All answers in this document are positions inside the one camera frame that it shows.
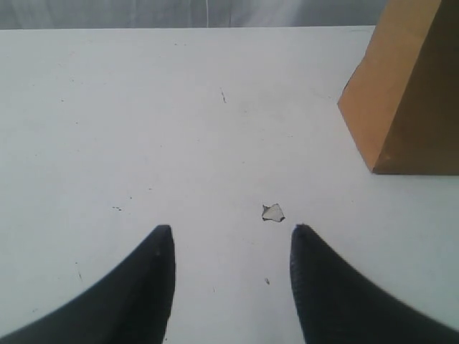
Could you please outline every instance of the debris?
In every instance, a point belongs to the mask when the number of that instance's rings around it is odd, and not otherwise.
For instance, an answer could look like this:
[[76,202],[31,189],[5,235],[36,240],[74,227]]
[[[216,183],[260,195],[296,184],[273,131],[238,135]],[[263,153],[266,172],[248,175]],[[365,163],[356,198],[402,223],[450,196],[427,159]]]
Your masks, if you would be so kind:
[[275,222],[282,222],[285,219],[284,213],[279,204],[272,206],[263,205],[263,213],[261,214],[263,221],[271,220]]

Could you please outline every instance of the white floor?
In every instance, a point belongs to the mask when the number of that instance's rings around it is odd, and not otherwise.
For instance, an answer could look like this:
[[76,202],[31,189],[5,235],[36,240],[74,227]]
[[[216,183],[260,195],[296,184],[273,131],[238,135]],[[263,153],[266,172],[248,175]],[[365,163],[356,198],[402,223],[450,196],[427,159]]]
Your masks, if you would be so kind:
[[[371,32],[0,32],[0,335],[162,223],[177,255],[168,343],[302,343],[300,222],[459,328],[459,178],[371,175],[336,107]],[[280,224],[261,219],[274,203]]]

